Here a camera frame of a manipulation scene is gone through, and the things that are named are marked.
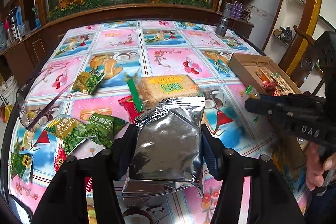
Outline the person's right hand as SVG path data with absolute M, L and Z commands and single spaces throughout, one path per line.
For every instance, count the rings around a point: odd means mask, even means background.
M 321 187 L 324 183 L 323 173 L 335 169 L 335 153 L 329 156 L 323 163 L 318 153 L 319 145 L 310 142 L 306 151 L 306 186 L 310 191 Z

